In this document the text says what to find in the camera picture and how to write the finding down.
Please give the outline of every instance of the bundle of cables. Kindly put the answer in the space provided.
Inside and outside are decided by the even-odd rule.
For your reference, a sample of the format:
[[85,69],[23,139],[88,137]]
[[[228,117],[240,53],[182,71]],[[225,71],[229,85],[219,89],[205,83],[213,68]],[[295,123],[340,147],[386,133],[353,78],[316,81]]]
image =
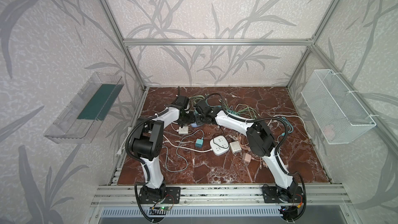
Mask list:
[[223,97],[220,93],[212,93],[212,94],[209,94],[208,96],[205,97],[205,101],[207,101],[207,99],[208,99],[209,97],[213,96],[213,95],[218,95],[218,96],[221,97],[221,107],[222,107],[223,112],[224,112],[226,115],[228,115],[229,117],[231,117],[231,118],[233,118],[233,119],[235,119],[235,120],[237,120],[237,121],[246,122],[246,123],[255,123],[255,122],[264,121],[264,120],[276,120],[276,121],[281,122],[281,124],[282,124],[283,127],[285,128],[285,135],[283,136],[282,140],[281,140],[281,141],[276,145],[276,147],[275,147],[275,157],[277,157],[276,161],[278,162],[278,165],[279,165],[279,167],[281,168],[281,170],[282,170],[286,175],[294,176],[294,175],[298,174],[298,176],[300,177],[300,180],[301,180],[302,190],[303,190],[303,193],[304,193],[303,198],[302,198],[303,207],[302,207],[301,212],[300,212],[296,217],[294,217],[294,218],[284,219],[284,220],[286,220],[286,221],[288,221],[288,222],[294,222],[294,221],[296,221],[297,219],[299,219],[299,218],[304,214],[304,211],[305,211],[305,209],[306,209],[306,203],[307,203],[307,201],[306,201],[306,190],[305,190],[304,180],[303,180],[303,178],[302,178],[300,172],[298,172],[298,171],[296,171],[296,172],[294,172],[294,173],[289,173],[289,172],[287,172],[287,171],[285,170],[285,168],[282,166],[281,161],[280,161],[280,158],[279,158],[279,153],[280,153],[281,146],[282,146],[283,143],[286,141],[287,136],[288,136],[288,134],[289,134],[287,121],[286,121],[286,120],[283,120],[283,119],[281,119],[281,118],[277,118],[277,117],[265,117],[265,118],[259,117],[259,118],[255,118],[255,119],[246,119],[246,118],[238,117],[238,116],[233,115],[233,114],[231,114],[230,112],[227,111],[227,109],[225,108],[225,105],[224,105],[224,102],[225,102],[224,97]]

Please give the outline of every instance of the red marble surface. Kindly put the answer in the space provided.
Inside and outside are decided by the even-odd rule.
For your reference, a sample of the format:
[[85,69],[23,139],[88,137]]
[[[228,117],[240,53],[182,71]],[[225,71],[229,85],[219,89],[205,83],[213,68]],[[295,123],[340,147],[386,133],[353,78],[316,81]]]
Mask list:
[[[289,94],[284,87],[186,87],[181,88],[181,94],[191,97],[209,93],[221,93],[229,105],[247,104],[261,114],[261,116],[274,116],[276,114],[297,115]],[[161,112],[165,104],[171,103],[176,97],[176,88],[150,88],[145,101],[142,116],[152,116]],[[209,104],[217,105],[216,95],[208,100]],[[284,145],[281,147],[281,158],[291,172],[300,171],[306,183],[326,183],[326,177],[314,148],[308,139],[304,127],[299,118],[290,117],[289,122],[294,127]],[[278,122],[270,125],[275,137],[278,137],[283,126]],[[204,145],[201,150],[210,149],[210,140],[214,133],[222,133],[216,125],[204,125],[201,127],[189,127],[189,133],[202,129],[205,133]],[[178,145],[182,136],[168,126],[164,129],[164,135],[171,142]],[[182,146],[195,148],[195,141],[201,138],[202,132],[197,132],[193,137],[186,138]],[[225,129],[225,136],[228,142],[237,140],[237,132]],[[241,135],[241,142],[247,144],[245,136]],[[168,147],[169,159],[167,167],[170,170],[183,169],[185,161],[176,155],[176,148],[164,141]],[[260,167],[260,162],[252,160],[249,164],[242,161],[243,151],[232,154],[231,151],[216,156],[212,151],[206,153],[193,152],[185,149],[178,149],[178,153],[188,161],[188,167],[182,172],[168,172],[164,167],[166,160],[166,148],[160,154],[160,168],[167,184],[194,184],[194,183],[274,183],[271,172],[265,167]],[[260,160],[252,152],[248,152],[253,158]],[[144,181],[142,167],[139,162],[127,157],[118,184],[132,185],[136,181]]]

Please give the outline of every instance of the side wall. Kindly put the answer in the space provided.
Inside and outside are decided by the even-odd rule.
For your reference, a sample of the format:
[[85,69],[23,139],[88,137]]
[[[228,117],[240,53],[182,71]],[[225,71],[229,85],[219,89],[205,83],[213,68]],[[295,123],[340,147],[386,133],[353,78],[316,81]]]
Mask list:
[[[82,223],[142,94],[97,0],[0,4],[0,223]],[[94,71],[125,86],[91,144],[43,136]]]
[[[331,0],[107,0],[123,38],[311,38]],[[304,47],[132,46],[147,85],[284,86]]]
[[[398,131],[398,0],[343,0],[317,42],[391,130]],[[311,54],[290,88],[321,160],[335,183],[343,183],[365,224],[398,220],[398,160],[374,130],[349,144],[329,145],[301,91],[314,69]]]

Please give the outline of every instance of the mesh basket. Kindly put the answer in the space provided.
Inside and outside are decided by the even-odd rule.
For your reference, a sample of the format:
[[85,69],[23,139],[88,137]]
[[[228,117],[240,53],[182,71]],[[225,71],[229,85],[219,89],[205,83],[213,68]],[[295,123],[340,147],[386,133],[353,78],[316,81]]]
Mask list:
[[347,144],[376,126],[331,69],[314,70],[301,94],[329,144]]

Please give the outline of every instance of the leaf pattern wallpaper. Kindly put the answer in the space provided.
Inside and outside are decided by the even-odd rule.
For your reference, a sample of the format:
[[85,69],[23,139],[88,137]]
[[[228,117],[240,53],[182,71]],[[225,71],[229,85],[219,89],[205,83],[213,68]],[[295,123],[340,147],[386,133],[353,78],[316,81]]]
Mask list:
[[[82,223],[142,95],[98,0],[0,1],[0,223]],[[43,136],[93,72],[125,83],[90,144]]]
[[[377,114],[398,133],[398,0],[343,0],[316,45],[357,88]],[[370,130],[344,145],[324,139],[301,91],[314,69],[323,69],[315,54],[290,89],[305,118],[328,175],[343,183],[363,223],[398,219],[398,159]]]
[[[311,38],[331,0],[107,0],[124,38]],[[131,46],[147,85],[285,86],[303,46]]]

